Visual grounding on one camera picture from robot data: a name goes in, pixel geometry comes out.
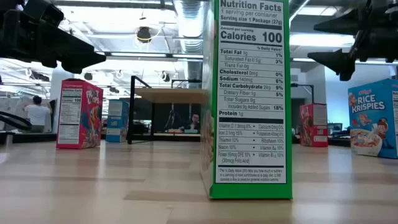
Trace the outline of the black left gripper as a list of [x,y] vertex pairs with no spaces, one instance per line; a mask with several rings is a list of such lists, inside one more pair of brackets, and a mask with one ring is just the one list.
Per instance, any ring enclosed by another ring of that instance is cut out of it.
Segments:
[[42,10],[0,8],[0,58],[40,62],[80,74],[84,68],[106,61],[94,47],[57,27],[39,23]]

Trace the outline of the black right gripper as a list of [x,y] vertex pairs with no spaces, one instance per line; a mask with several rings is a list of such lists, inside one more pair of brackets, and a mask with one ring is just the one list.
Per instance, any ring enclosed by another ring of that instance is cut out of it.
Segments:
[[356,34],[354,59],[341,49],[307,54],[308,58],[334,71],[342,82],[351,80],[355,59],[361,62],[370,58],[383,58],[386,62],[398,60],[398,6],[355,8],[315,24],[313,29],[332,34]]

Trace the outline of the red Froot Loops cereal box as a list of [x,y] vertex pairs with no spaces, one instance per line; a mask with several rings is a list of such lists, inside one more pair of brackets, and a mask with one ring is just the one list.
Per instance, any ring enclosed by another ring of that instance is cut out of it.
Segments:
[[326,104],[312,103],[300,107],[300,145],[328,147]]
[[103,89],[80,79],[62,82],[56,148],[86,149],[101,142]]

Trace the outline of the blue Rice Krispies cereal box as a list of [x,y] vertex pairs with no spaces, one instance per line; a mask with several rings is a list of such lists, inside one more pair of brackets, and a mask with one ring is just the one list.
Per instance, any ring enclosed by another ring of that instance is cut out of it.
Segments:
[[398,80],[385,79],[348,90],[352,150],[398,159]]
[[106,126],[106,141],[122,143],[127,141],[129,103],[124,100],[109,100]]

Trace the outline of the green cereal box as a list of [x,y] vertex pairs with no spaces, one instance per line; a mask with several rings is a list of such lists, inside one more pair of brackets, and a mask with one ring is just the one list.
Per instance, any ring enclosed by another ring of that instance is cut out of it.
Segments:
[[210,0],[203,40],[209,198],[292,198],[289,1]]

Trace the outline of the ceiling light bar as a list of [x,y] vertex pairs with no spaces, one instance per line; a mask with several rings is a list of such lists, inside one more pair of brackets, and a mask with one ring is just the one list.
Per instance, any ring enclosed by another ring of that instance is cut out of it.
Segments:
[[134,58],[173,58],[187,60],[202,60],[202,55],[195,54],[171,54],[150,52],[102,52],[107,57],[134,57]]
[[[293,60],[293,62],[316,62],[310,58],[293,58],[292,60]],[[383,60],[367,60],[366,62],[360,62],[359,60],[357,60],[355,63],[359,64],[359,65],[365,65],[365,64],[369,64],[369,65],[398,65],[398,61],[394,61],[392,63],[387,63]]]

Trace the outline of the person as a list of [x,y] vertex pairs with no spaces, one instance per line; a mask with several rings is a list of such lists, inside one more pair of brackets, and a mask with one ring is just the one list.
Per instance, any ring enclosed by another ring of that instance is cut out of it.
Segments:
[[48,114],[52,114],[52,110],[48,106],[42,105],[42,98],[34,96],[33,104],[26,105],[24,111],[27,112],[27,120],[31,123],[31,133],[43,133],[45,129],[45,119]]
[[184,127],[185,130],[200,130],[200,116],[198,114],[193,114],[191,118],[191,123]]

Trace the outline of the black ceiling dome device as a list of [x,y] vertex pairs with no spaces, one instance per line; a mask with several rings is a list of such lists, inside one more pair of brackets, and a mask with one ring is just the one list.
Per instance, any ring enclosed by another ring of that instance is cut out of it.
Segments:
[[136,39],[142,43],[149,43],[152,40],[149,27],[140,27],[136,32]]

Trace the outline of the black monitor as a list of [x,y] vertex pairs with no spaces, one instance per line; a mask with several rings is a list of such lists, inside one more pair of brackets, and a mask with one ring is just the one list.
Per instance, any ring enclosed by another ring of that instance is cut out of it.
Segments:
[[131,121],[151,121],[152,102],[143,98],[134,98],[129,112]]

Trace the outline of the black metal bracket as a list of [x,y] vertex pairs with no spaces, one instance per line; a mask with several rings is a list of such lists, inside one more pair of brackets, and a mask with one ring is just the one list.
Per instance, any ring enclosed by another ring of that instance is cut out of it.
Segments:
[[306,87],[310,88],[309,92],[310,96],[311,96],[311,103],[315,103],[315,94],[314,94],[314,86],[313,85],[309,85],[309,84],[298,84],[298,83],[291,83],[290,84],[291,88],[298,88],[298,87],[302,87],[304,89],[306,89]]

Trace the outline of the wooden shelf with black frame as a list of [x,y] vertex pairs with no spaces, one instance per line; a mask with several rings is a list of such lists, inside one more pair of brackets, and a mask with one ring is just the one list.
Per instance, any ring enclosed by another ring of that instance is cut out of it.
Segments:
[[130,97],[129,97],[129,120],[127,126],[126,140],[129,145],[134,140],[134,106],[135,97],[140,96],[142,99],[152,103],[151,125],[155,121],[155,105],[157,103],[188,103],[188,104],[204,104],[206,101],[205,91],[200,89],[174,88],[174,82],[192,82],[200,83],[201,80],[172,80],[171,88],[152,88],[139,77],[133,75],[130,81]]

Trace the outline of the silver ventilation duct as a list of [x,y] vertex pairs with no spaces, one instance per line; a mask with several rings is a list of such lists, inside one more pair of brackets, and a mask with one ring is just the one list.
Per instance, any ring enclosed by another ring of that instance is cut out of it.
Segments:
[[[177,13],[178,34],[183,54],[203,56],[203,23],[208,5],[200,0],[173,0]],[[185,68],[187,80],[202,78],[203,62],[188,61]],[[201,83],[187,83],[189,88],[201,88]]]

